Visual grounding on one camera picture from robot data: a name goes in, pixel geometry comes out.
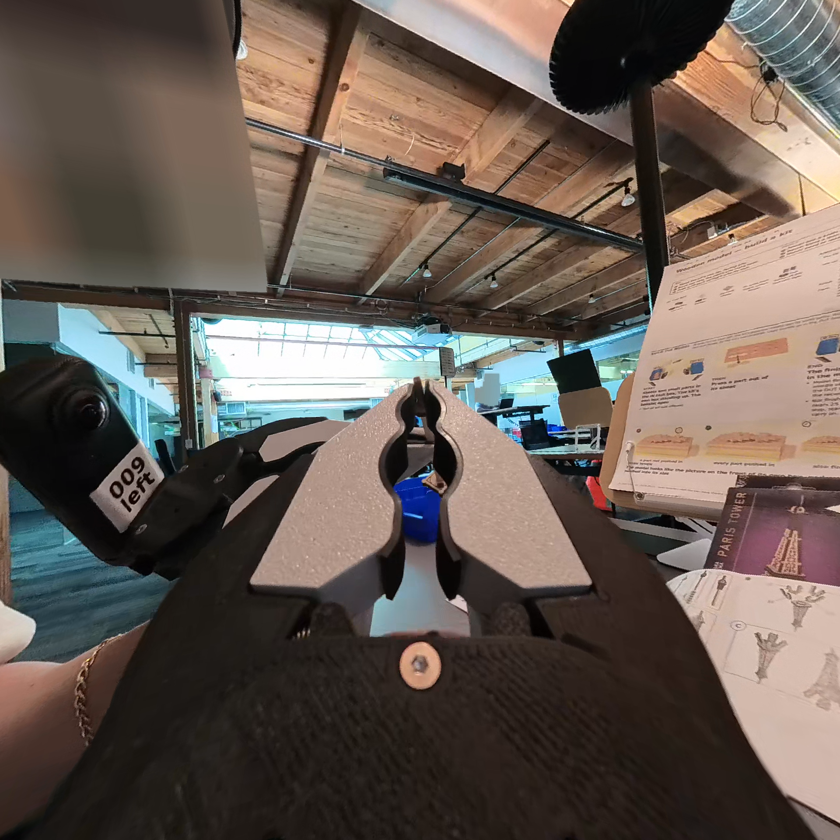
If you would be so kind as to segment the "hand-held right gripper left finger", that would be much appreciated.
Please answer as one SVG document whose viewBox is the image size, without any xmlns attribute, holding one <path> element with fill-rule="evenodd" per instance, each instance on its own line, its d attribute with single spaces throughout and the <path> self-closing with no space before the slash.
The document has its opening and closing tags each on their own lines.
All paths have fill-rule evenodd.
<svg viewBox="0 0 840 840">
<path fill-rule="evenodd" d="M 250 579 L 259 594 L 340 605 L 354 625 L 403 579 L 406 438 L 424 398 L 398 387 L 322 444 Z"/>
</svg>

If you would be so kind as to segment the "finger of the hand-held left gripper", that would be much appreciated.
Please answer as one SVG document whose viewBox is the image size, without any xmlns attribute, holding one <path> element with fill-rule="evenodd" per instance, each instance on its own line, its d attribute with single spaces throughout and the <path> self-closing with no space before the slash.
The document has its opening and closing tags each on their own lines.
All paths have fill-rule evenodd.
<svg viewBox="0 0 840 840">
<path fill-rule="evenodd" d="M 320 446 L 340 434 L 351 422 L 317 421 L 270 434 L 259 449 L 263 462 L 281 460 L 309 446 Z"/>
<path fill-rule="evenodd" d="M 294 498 L 312 462 L 312 455 L 289 455 L 271 462 L 267 475 L 258 478 L 227 510 L 224 527 L 230 525 L 257 498 L 273 485 L 281 490 L 283 498 Z"/>
</svg>

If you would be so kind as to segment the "blue plastic bin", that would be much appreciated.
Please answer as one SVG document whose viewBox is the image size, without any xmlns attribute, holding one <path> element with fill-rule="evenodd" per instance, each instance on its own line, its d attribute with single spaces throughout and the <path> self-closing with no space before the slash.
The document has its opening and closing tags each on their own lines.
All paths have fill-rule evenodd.
<svg viewBox="0 0 840 840">
<path fill-rule="evenodd" d="M 402 527 L 407 539 L 417 543 L 435 543 L 438 536 L 440 495 L 420 477 L 406 478 L 395 484 L 402 503 Z"/>
</svg>

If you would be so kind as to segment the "row of office desks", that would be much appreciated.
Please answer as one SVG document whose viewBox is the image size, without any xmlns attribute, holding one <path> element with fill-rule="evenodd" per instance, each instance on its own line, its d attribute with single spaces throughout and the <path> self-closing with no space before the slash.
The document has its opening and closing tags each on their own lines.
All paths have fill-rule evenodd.
<svg viewBox="0 0 840 840">
<path fill-rule="evenodd" d="M 605 448 L 601 452 L 576 450 L 573 444 L 574 431 L 549 423 L 544 417 L 548 408 L 546 405 L 517 406 L 514 398 L 503 397 L 498 404 L 489 406 L 477 402 L 473 407 L 491 425 L 498 427 L 504 435 L 532 455 L 599 459 L 605 452 Z"/>
</svg>

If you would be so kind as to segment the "folded assembly instruction sheet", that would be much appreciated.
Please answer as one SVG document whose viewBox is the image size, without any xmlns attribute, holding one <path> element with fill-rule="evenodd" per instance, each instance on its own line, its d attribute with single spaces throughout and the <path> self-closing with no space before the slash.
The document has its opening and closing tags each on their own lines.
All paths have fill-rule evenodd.
<svg viewBox="0 0 840 840">
<path fill-rule="evenodd" d="M 667 585 L 774 781 L 838 823 L 838 587 L 724 570 Z"/>
</svg>

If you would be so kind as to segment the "grey desk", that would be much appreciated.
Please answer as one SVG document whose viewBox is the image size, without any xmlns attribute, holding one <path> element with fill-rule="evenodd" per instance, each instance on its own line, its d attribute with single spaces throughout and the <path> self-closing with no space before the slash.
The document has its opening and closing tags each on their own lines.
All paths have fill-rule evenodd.
<svg viewBox="0 0 840 840">
<path fill-rule="evenodd" d="M 678 586 L 699 579 L 698 571 L 681 571 L 651 560 L 676 595 Z M 406 540 L 403 579 L 393 600 L 382 597 L 373 607 L 372 637 L 391 635 L 439 634 L 447 637 L 481 635 L 481 621 L 476 611 L 457 596 L 448 599 L 438 580 L 436 549 L 429 543 Z M 838 823 L 790 797 L 788 802 L 797 811 L 814 838 L 839 839 Z"/>
</svg>

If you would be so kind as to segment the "black monitor screen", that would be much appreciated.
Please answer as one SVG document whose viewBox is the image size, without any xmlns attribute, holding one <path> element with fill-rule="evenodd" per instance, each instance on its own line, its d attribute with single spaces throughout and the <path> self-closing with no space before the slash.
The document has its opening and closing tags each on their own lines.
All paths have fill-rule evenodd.
<svg viewBox="0 0 840 840">
<path fill-rule="evenodd" d="M 566 353 L 548 362 L 559 395 L 600 387 L 601 377 L 590 350 Z"/>
</svg>

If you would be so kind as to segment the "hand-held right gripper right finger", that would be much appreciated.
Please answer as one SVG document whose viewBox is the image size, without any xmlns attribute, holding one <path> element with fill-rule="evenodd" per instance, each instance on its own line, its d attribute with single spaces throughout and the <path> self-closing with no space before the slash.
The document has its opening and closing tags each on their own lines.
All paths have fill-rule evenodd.
<svg viewBox="0 0 840 840">
<path fill-rule="evenodd" d="M 469 634 L 482 636 L 505 604 L 594 594 L 586 570 L 526 452 L 434 381 L 423 400 L 443 489 L 437 578 L 462 599 Z"/>
</svg>

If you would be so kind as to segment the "black pleated disc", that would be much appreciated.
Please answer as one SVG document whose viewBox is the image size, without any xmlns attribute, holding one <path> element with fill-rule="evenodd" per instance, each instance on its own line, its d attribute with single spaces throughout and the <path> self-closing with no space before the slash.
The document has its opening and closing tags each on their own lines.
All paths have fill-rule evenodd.
<svg viewBox="0 0 840 840">
<path fill-rule="evenodd" d="M 732 1 L 576 1 L 554 37 L 549 84 L 563 108 L 622 107 L 685 69 L 715 37 Z"/>
</svg>

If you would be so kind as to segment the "purple model kit card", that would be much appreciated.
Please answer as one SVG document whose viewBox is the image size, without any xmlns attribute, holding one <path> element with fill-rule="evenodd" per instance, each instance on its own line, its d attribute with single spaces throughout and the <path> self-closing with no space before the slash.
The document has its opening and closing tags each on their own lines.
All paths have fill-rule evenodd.
<svg viewBox="0 0 840 840">
<path fill-rule="evenodd" d="M 839 479 L 739 476 L 705 567 L 839 585 Z"/>
</svg>

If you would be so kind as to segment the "silver air duct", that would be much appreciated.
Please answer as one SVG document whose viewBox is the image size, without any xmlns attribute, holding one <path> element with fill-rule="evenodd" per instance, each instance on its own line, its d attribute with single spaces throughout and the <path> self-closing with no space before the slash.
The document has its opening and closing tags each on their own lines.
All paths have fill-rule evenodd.
<svg viewBox="0 0 840 840">
<path fill-rule="evenodd" d="M 728 25 L 787 87 L 839 129 L 839 6 L 734 1 Z"/>
</svg>

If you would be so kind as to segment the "rounded plywood board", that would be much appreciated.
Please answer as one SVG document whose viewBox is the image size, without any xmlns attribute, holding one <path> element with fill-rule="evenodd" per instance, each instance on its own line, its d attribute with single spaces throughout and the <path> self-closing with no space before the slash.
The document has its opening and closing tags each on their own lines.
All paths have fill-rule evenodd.
<svg viewBox="0 0 840 840">
<path fill-rule="evenodd" d="M 560 393 L 558 399 L 562 425 L 570 430 L 582 426 L 607 429 L 613 416 L 613 399 L 602 385 Z"/>
</svg>

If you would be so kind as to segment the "black pole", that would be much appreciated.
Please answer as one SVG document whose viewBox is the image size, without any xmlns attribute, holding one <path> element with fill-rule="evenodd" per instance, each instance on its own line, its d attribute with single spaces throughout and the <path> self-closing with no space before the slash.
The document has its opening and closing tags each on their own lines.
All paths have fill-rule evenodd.
<svg viewBox="0 0 840 840">
<path fill-rule="evenodd" d="M 665 197 L 659 170 L 658 135 L 652 86 L 638 83 L 629 99 L 637 200 L 646 259 L 647 295 L 654 307 L 669 265 L 669 237 L 665 223 Z"/>
</svg>

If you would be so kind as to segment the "metal ceiling pipe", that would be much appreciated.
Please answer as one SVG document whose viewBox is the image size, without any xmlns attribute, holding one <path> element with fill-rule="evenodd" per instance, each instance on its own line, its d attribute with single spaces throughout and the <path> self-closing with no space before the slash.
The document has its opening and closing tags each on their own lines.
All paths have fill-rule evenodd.
<svg viewBox="0 0 840 840">
<path fill-rule="evenodd" d="M 337 154 L 339 156 L 350 158 L 355 161 L 360 161 L 372 166 L 379 166 L 385 168 L 394 165 L 394 163 L 390 159 L 375 158 L 374 156 L 362 153 L 357 150 L 349 149 L 343 145 L 331 143 L 325 140 L 318 140 L 307 134 L 291 131 L 289 129 L 283 129 L 279 126 L 262 120 L 246 117 L 245 123 L 247 127 L 252 130 L 268 133 L 283 140 L 297 142 L 299 144 L 302 144 L 309 148 L 313 148 L 318 151 L 325 151 L 330 154 Z"/>
</svg>

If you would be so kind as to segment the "black track light rail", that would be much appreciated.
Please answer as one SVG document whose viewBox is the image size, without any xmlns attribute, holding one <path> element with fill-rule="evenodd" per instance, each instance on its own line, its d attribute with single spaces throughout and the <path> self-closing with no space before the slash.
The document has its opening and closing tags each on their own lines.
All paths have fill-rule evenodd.
<svg viewBox="0 0 840 840">
<path fill-rule="evenodd" d="M 638 238 L 619 234 L 604 227 L 583 223 L 493 193 L 483 192 L 448 178 L 430 175 L 398 164 L 386 165 L 383 167 L 382 174 L 388 182 L 445 197 L 455 203 L 468 204 L 497 214 L 505 214 L 566 235 L 585 238 L 627 252 L 644 252 L 644 243 Z"/>
</svg>

